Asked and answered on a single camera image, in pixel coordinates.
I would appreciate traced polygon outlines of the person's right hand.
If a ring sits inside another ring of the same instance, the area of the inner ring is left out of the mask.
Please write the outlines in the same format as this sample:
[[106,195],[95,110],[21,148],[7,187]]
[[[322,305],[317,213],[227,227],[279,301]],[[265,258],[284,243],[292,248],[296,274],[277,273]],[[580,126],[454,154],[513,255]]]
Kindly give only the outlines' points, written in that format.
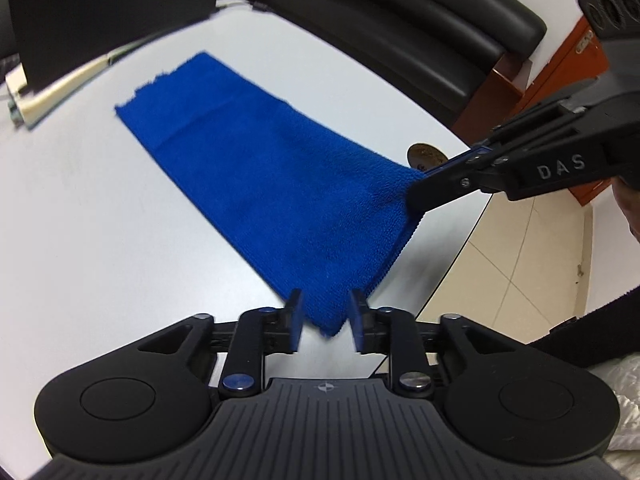
[[620,177],[613,179],[612,189],[616,204],[628,222],[629,231],[640,242],[640,192]]

